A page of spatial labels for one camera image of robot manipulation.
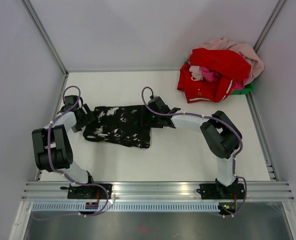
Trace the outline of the black white-splattered trousers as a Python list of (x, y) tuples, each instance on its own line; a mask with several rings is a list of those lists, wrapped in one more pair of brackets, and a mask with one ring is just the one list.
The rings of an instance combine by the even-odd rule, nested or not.
[(142, 125), (143, 105), (98, 106), (94, 121), (83, 131), (90, 142), (112, 143), (140, 149), (150, 148), (151, 128)]

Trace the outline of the magenta pink trousers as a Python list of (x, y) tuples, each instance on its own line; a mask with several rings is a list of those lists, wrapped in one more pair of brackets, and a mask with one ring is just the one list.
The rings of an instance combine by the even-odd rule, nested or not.
[(200, 71), (203, 76), (203, 80), (206, 82), (215, 82), (215, 81), (219, 80), (219, 78), (220, 78), (219, 73), (209, 70), (206, 67), (201, 67)]

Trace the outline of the red trousers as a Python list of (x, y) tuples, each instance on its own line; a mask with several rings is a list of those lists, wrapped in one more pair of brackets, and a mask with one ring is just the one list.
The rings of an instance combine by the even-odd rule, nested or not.
[(226, 99), (249, 76), (251, 65), (231, 50), (196, 48), (180, 69), (177, 90), (188, 103)]

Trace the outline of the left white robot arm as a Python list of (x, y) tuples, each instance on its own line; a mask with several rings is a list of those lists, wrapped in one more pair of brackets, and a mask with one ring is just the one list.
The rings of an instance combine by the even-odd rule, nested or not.
[(75, 161), (68, 132), (80, 132), (94, 120), (94, 115), (76, 95), (63, 98), (64, 105), (47, 126), (32, 131), (35, 163), (39, 170), (64, 177), (79, 193), (92, 198), (97, 191), (91, 174)]

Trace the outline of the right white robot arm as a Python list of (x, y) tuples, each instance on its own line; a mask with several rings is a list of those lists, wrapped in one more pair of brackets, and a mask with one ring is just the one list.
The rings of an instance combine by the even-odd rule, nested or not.
[(180, 108), (170, 109), (159, 96), (152, 95), (143, 102), (153, 121), (162, 127), (188, 129), (201, 133), (217, 159), (216, 193), (227, 198), (238, 184), (235, 173), (235, 158), (241, 152), (242, 134), (227, 115), (218, 110), (210, 116), (185, 112)]

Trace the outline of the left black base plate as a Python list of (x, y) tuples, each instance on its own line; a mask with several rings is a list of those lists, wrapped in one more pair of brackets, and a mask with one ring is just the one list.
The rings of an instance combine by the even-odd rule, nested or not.
[(111, 198), (112, 184), (99, 186), (69, 186), (67, 198), (71, 200), (106, 200)]

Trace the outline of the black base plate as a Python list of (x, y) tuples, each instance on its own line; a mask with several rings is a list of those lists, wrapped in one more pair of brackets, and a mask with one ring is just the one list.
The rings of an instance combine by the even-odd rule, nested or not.
[(202, 183), (196, 190), (203, 200), (237, 200), (244, 199), (245, 188), (242, 183), (225, 187), (216, 183)]
[(69, 186), (67, 198), (71, 200), (106, 200), (111, 198), (112, 184), (99, 186)]

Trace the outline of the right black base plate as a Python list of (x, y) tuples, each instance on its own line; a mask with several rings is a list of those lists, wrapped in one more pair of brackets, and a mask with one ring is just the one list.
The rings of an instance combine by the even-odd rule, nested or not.
[(242, 183), (225, 187), (216, 183), (202, 183), (196, 190), (203, 200), (237, 200), (244, 199), (245, 188)]

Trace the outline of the aluminium mounting rail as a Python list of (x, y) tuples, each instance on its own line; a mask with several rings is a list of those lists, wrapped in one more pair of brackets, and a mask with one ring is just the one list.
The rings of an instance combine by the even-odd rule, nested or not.
[[(111, 199), (121, 202), (198, 202), (214, 193), (207, 182), (112, 182)], [(30, 181), (24, 186), (23, 201), (68, 201), (67, 181)], [(241, 194), (249, 202), (294, 201), (284, 181), (249, 181)]]

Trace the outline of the left aluminium frame post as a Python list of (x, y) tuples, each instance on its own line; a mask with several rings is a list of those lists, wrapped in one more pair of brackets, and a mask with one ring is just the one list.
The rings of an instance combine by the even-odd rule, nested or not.
[(68, 75), (68, 70), (66, 69), (65, 65), (63, 64), (63, 61), (61, 60), (53, 42), (51, 41), (40, 17), (37, 14), (37, 11), (35, 10), (32, 2), (30, 0), (21, 0), (21, 3), (23, 4), (24, 8), (26, 9), (28, 15), (30, 16), (34, 26), (36, 27), (37, 31), (41, 35), (41, 38), (43, 39), (44, 43), (46, 44), (52, 58), (54, 59), (56, 65), (62, 72), (62, 74), (66, 77)]

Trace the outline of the aluminium frame post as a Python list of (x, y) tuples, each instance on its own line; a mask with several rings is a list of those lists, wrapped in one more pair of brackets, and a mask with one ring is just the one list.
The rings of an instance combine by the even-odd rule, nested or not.
[(274, 23), (276, 22), (278, 16), (282, 12), (283, 8), (285, 7), (288, 0), (278, 0), (275, 7), (273, 8), (273, 11), (271, 12), (266, 24), (264, 25), (262, 31), (260, 32), (257, 41), (255, 42), (253, 49), (257, 53), (265, 39), (267, 38), (270, 30), (272, 29)]
[(65, 65), (63, 64), (63, 61), (61, 60), (53, 42), (51, 41), (40, 17), (37, 14), (37, 11), (35, 10), (32, 2), (30, 0), (21, 0), (21, 3), (23, 4), (24, 8), (26, 9), (28, 15), (30, 16), (34, 26), (36, 27), (37, 31), (41, 35), (41, 38), (43, 39), (44, 43), (46, 44), (52, 58), (54, 59), (56, 65), (62, 72), (62, 74), (66, 77), (68, 75), (68, 70), (66, 69)]

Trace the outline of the right aluminium frame post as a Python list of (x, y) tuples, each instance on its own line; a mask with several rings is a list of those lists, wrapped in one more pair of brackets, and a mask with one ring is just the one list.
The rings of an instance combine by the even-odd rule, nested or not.
[(257, 41), (255, 42), (253, 49), (257, 53), (265, 39), (267, 38), (270, 30), (272, 29), (274, 23), (276, 22), (278, 16), (282, 12), (283, 8), (285, 7), (288, 0), (278, 0), (275, 7), (273, 8), (273, 11), (271, 12), (266, 24), (264, 25), (262, 31), (260, 32)]

